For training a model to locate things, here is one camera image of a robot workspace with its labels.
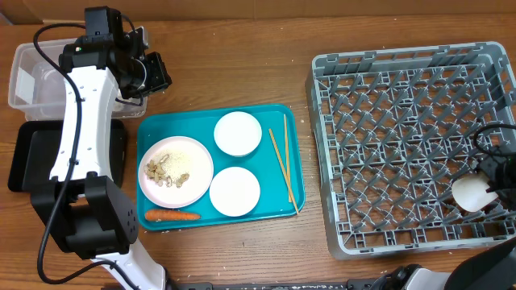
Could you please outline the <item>small white cup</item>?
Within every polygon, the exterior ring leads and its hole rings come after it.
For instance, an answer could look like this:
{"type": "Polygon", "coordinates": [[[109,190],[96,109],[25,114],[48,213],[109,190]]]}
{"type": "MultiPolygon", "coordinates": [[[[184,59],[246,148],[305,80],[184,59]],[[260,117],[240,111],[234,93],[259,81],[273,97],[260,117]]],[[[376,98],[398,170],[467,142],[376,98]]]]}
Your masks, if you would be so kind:
{"type": "Polygon", "coordinates": [[[470,173],[452,183],[451,194],[460,208],[475,213],[498,198],[488,189],[489,178],[484,173],[470,173]]]}

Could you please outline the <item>white round plate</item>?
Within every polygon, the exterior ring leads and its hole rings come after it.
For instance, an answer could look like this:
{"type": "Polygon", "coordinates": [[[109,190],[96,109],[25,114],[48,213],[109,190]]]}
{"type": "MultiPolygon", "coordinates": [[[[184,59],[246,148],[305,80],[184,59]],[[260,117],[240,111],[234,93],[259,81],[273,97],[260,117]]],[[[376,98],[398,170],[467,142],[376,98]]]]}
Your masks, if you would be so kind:
{"type": "Polygon", "coordinates": [[[162,139],[152,145],[140,158],[138,167],[139,189],[155,205],[164,208],[181,208],[199,200],[210,187],[214,163],[208,150],[197,140],[185,136],[162,139]],[[144,174],[144,166],[154,156],[173,153],[189,161],[189,180],[181,188],[160,187],[144,174]]]}

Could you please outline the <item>white bowl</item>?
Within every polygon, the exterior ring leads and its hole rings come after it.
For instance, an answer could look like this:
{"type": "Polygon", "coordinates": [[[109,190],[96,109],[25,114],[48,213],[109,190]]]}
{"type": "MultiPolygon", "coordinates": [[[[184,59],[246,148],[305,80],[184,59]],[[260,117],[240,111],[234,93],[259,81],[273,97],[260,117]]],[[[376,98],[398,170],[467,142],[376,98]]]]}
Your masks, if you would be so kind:
{"type": "Polygon", "coordinates": [[[243,157],[251,154],[260,144],[262,129],[258,120],[243,111],[223,115],[214,127],[214,141],[224,153],[243,157]]]}

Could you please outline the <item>wooden chopstick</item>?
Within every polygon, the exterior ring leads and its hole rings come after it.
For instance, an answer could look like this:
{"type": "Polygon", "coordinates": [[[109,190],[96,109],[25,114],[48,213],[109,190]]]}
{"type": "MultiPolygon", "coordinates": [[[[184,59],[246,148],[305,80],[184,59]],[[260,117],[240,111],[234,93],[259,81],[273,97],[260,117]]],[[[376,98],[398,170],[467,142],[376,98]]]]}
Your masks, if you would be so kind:
{"type": "Polygon", "coordinates": [[[281,168],[281,172],[282,172],[282,175],[283,175],[283,178],[284,178],[284,181],[285,181],[285,185],[286,185],[287,190],[288,190],[289,197],[292,200],[293,207],[295,209],[296,215],[299,215],[298,205],[297,205],[297,202],[296,202],[295,197],[293,195],[291,184],[290,184],[287,172],[285,170],[285,166],[283,164],[283,161],[282,161],[282,158],[281,158],[281,153],[279,152],[279,148],[277,146],[277,142],[275,140],[275,137],[274,137],[274,134],[273,134],[273,130],[271,128],[269,128],[268,132],[269,132],[269,136],[270,136],[270,139],[272,141],[272,144],[273,144],[274,151],[275,151],[276,156],[277,156],[278,163],[279,163],[280,168],[281,168]]]}
{"type": "Polygon", "coordinates": [[[289,133],[286,114],[284,114],[284,140],[285,140],[285,170],[287,176],[287,184],[290,186],[290,164],[289,164],[289,133]]]}

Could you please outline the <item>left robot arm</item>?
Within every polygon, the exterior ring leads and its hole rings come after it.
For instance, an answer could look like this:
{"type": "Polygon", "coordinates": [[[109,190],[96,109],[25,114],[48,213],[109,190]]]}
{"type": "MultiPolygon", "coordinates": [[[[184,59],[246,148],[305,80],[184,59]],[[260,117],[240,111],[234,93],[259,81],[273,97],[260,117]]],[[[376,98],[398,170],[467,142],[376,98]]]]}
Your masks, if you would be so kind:
{"type": "Polygon", "coordinates": [[[60,146],[48,180],[31,191],[44,242],[104,267],[125,289],[173,289],[168,271],[138,238],[135,204],[114,182],[110,131],[118,97],[143,100],[171,78],[148,51],[144,29],[124,31],[127,16],[108,6],[85,10],[85,34],[64,47],[54,69],[66,101],[60,146]]]}

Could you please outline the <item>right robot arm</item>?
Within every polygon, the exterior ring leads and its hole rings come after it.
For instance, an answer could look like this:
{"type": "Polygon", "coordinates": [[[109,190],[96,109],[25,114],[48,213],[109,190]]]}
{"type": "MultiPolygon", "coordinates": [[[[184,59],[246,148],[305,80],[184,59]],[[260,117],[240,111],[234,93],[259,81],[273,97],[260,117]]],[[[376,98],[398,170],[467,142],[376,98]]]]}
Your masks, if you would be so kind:
{"type": "MultiPolygon", "coordinates": [[[[515,209],[515,156],[489,155],[476,173],[452,185],[452,196],[468,211],[487,204],[495,194],[515,209]]],[[[510,289],[515,285],[515,240],[512,238],[462,262],[451,273],[431,271],[411,264],[377,279],[371,289],[510,289]]]]}

